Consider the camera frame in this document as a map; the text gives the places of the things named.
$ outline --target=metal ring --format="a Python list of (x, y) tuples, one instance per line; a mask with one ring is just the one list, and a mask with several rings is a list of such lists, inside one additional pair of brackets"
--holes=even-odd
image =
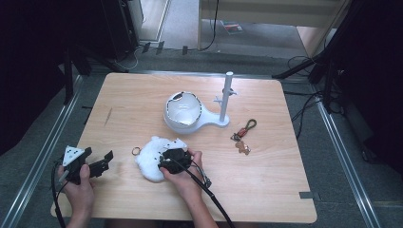
[(134, 155), (134, 156), (138, 156), (139, 154), (140, 154), (140, 152), (142, 152), (142, 149), (140, 148), (140, 147), (134, 147), (132, 150), (131, 150), (131, 154), (132, 155)]

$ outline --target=person's left hand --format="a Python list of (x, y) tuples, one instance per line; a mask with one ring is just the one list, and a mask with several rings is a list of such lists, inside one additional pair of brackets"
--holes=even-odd
[[(59, 166), (59, 177), (63, 175), (63, 166)], [(91, 219), (92, 208), (95, 201), (93, 185), (89, 181), (90, 170), (87, 164), (80, 169), (81, 183), (68, 182), (64, 188), (68, 201), (71, 204), (72, 216), (69, 227), (86, 227)]]

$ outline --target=vertical post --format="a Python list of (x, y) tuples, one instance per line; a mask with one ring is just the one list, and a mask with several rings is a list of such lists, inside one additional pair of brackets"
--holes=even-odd
[(221, 103), (221, 112), (220, 112), (220, 122), (224, 122), (226, 107), (228, 105), (228, 97), (231, 94), (231, 84), (232, 84), (232, 76), (234, 72), (228, 71), (225, 75), (225, 85), (224, 90), (222, 91), (222, 103)]

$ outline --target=white base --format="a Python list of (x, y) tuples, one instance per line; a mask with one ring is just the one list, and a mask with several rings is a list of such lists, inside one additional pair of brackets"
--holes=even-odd
[(193, 132), (196, 132), (199, 130), (204, 125), (216, 125), (218, 127), (226, 127), (229, 124), (229, 117), (228, 115), (225, 115), (224, 121), (220, 121), (220, 114), (219, 113), (213, 113), (204, 106), (204, 104), (201, 104), (201, 116), (199, 117), (199, 120), (195, 122), (194, 124), (185, 127), (185, 128), (177, 128), (172, 126), (167, 120), (165, 115), (163, 115), (163, 119), (165, 120), (166, 124), (171, 128), (173, 131), (179, 134), (191, 134)]

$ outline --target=tape piece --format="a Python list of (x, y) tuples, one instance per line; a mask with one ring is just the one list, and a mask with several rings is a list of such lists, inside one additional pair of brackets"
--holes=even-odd
[(301, 199), (313, 199), (313, 200), (321, 200), (319, 193), (317, 192), (299, 192), (299, 197)]
[(183, 46), (182, 48), (182, 55), (187, 54), (187, 46)]
[(142, 53), (148, 52), (148, 50), (150, 49), (150, 45), (151, 45), (150, 42), (148, 42), (147, 44), (145, 44), (144, 47), (143, 47)]
[(161, 41), (159, 44), (158, 44), (158, 47), (157, 47), (157, 53), (156, 54), (161, 54), (162, 52), (163, 52), (163, 44), (165, 43), (165, 41)]

